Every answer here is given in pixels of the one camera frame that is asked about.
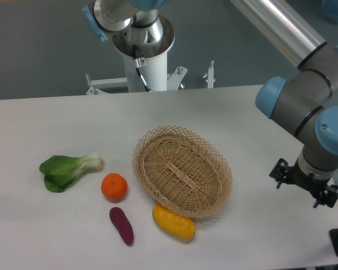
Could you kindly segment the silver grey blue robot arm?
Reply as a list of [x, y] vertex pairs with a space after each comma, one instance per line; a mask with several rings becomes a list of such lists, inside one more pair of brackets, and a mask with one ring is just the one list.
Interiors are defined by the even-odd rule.
[[[256, 107], [303, 145], [296, 163], [280, 159], [270, 173], [276, 182], [308, 191], [316, 205], [333, 207], [338, 186], [338, 106], [323, 103], [338, 90], [338, 46], [327, 42], [285, 1], [235, 1], [235, 6], [292, 62], [298, 76], [268, 80]], [[176, 91], [186, 70], [167, 75], [171, 23], [158, 14], [162, 1], [94, 1], [82, 8], [94, 37], [112, 40], [122, 54], [130, 92]]]

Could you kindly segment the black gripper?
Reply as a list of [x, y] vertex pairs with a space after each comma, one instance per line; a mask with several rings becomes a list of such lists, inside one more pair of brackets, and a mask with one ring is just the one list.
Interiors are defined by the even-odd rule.
[[276, 189], [280, 189], [282, 184], [286, 184], [296, 185], [308, 191], [315, 198], [313, 208], [317, 208], [319, 205], [333, 208], [338, 200], [338, 185], [329, 186], [327, 185], [328, 180], [314, 179], [312, 172], [305, 174], [298, 162], [291, 167], [285, 159], [280, 158], [269, 173], [269, 177], [276, 181]]

